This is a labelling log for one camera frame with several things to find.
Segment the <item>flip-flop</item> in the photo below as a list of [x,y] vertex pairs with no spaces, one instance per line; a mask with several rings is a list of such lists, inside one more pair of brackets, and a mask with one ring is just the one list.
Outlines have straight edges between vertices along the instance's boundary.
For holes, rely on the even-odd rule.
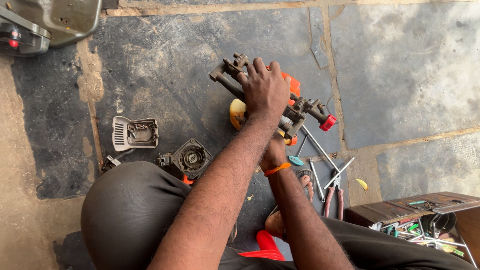
[[[315,189],[317,188],[317,184],[316,184],[316,181],[315,181],[315,175],[309,169],[302,169],[302,170],[297,172],[298,180],[300,181],[300,178],[304,175],[308,175],[310,177],[310,182],[312,183],[313,193],[315,194]],[[310,194],[308,193],[308,187],[305,186],[303,188],[303,190],[304,190],[303,192],[305,193],[307,199],[310,201]],[[267,218],[269,218],[271,215],[277,213],[278,211],[279,211],[278,205],[276,205],[275,208],[273,208],[273,210],[270,212],[270,214],[268,214]],[[287,230],[285,228],[283,229],[282,240],[283,240],[283,242],[288,243]]]
[[[310,169],[302,169],[297,172],[297,178],[299,179],[299,181],[300,181],[300,178],[303,177],[304,175],[308,175],[308,177],[310,177],[310,183],[312,184],[313,194],[315,195],[315,190],[317,189],[317,181],[315,180],[315,174],[313,174],[313,172]],[[307,199],[310,201],[310,194],[308,194],[307,186],[303,188],[303,192],[307,196]]]
[[227,245],[231,244],[233,240],[235,240],[235,237],[237,237],[237,222],[233,225],[232,231],[230,232],[230,235],[228,236],[227,240]]

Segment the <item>red cap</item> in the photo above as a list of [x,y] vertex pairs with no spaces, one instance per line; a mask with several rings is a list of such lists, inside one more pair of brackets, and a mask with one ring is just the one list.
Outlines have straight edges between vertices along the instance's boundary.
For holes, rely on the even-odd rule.
[[8,44],[14,48],[18,47],[18,41],[14,40],[14,39],[10,39],[8,41]]
[[320,129],[323,131],[328,131],[335,124],[335,121],[336,121],[336,117],[329,114],[327,116],[327,121],[325,121],[325,123],[320,125]]

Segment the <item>man's right arm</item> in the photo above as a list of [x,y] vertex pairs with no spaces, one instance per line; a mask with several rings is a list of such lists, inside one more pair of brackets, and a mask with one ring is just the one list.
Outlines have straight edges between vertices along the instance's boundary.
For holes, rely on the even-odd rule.
[[[285,162],[285,143],[276,135],[260,166],[266,171]],[[350,261],[306,198],[292,169],[279,170],[269,175],[268,181],[282,213],[297,269],[352,270]]]

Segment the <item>on/off switch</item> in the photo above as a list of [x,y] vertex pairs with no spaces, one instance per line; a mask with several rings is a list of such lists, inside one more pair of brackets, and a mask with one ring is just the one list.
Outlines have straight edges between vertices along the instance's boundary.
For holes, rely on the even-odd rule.
[[[18,37],[18,32],[12,31],[12,36]],[[8,44],[14,48],[18,47],[18,41],[15,39],[10,39]]]
[[10,39],[8,41],[8,44],[14,48],[18,47],[18,41],[14,40],[14,39]]

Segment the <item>leaf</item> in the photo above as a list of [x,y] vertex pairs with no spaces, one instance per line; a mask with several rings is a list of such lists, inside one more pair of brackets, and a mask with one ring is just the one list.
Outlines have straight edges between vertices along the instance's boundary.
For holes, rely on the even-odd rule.
[[364,182],[363,180],[361,180],[361,179],[356,179],[356,180],[360,183],[361,187],[363,187],[363,189],[364,189],[365,191],[367,191],[367,189],[368,189],[367,183],[365,183],[365,182]]

